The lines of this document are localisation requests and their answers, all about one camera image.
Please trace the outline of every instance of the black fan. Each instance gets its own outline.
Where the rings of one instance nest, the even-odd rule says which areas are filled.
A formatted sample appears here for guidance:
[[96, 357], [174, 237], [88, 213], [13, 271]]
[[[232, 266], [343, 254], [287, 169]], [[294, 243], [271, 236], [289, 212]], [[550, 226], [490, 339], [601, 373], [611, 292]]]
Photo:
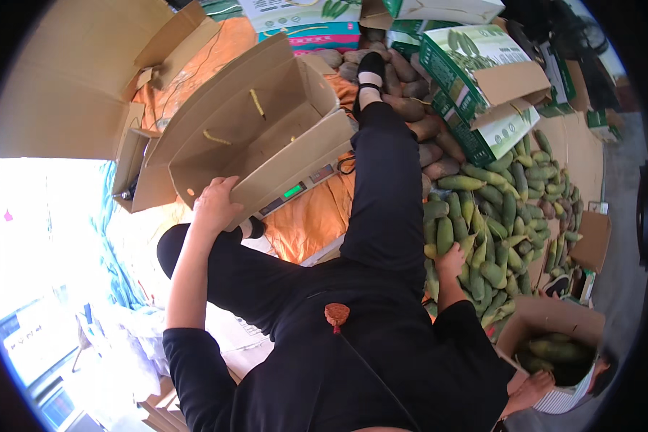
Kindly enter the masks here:
[[596, 64], [598, 56], [609, 48], [598, 23], [592, 18], [574, 14], [571, 6], [563, 0], [553, 0], [549, 12], [552, 46], [565, 59], [579, 62], [592, 108], [618, 108], [619, 102], [612, 86]]

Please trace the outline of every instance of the hand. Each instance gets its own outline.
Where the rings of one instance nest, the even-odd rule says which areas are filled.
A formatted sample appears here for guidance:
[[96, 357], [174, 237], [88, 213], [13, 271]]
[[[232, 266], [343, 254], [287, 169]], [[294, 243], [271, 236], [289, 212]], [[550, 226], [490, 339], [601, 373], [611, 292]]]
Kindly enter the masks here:
[[194, 203], [192, 235], [199, 238], [217, 236], [244, 208], [231, 203], [230, 193], [240, 177], [215, 177]]
[[515, 406], [514, 411], [535, 405], [553, 388], [554, 375], [552, 375], [552, 372], [541, 370], [534, 373], [510, 396], [510, 402]]
[[461, 274], [461, 266], [466, 262], [466, 255], [458, 243], [454, 243], [449, 252], [439, 258], [435, 258], [437, 273], [448, 277], [458, 277]]

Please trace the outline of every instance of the digital scale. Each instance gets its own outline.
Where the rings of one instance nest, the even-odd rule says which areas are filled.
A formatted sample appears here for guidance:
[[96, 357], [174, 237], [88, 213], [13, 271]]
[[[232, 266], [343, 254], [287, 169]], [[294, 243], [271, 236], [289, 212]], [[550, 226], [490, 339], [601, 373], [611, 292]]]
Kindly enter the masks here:
[[280, 195], [278, 198], [265, 205], [261, 210], [259, 210], [254, 214], [254, 217], [256, 217], [259, 220], [262, 220], [269, 214], [280, 209], [285, 203], [292, 200], [296, 196], [300, 196], [306, 191], [321, 184], [324, 180], [328, 179], [329, 177], [333, 176], [338, 172], [337, 166], [338, 166], [338, 159], [332, 160], [324, 167], [321, 167], [320, 169], [316, 170], [309, 176], [297, 182], [295, 185], [293, 185], [288, 190], [283, 192], [283, 194]]

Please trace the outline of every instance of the green display screen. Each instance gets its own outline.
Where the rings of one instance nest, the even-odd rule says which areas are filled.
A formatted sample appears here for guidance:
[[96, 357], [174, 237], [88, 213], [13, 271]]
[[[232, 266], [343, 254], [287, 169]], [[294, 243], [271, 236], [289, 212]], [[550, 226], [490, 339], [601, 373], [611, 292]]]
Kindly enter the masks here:
[[293, 195], [297, 194], [298, 192], [302, 191], [302, 186], [297, 185], [294, 188], [290, 189], [288, 192], [286, 192], [283, 196], [285, 198], [290, 198]]

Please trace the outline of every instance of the black pants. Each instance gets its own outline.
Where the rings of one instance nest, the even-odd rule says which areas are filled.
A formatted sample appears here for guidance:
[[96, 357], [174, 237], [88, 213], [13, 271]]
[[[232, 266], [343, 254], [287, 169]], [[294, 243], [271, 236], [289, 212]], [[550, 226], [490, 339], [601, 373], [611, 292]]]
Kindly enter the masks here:
[[[355, 192], [341, 258], [314, 267], [282, 261], [240, 244], [242, 232], [222, 232], [208, 257], [207, 300], [256, 325], [265, 334], [286, 304], [337, 280], [374, 272], [398, 279], [399, 289], [422, 298], [422, 181], [415, 134], [383, 102], [361, 113], [355, 150]], [[168, 277], [180, 255], [189, 224], [169, 229], [157, 255]]]

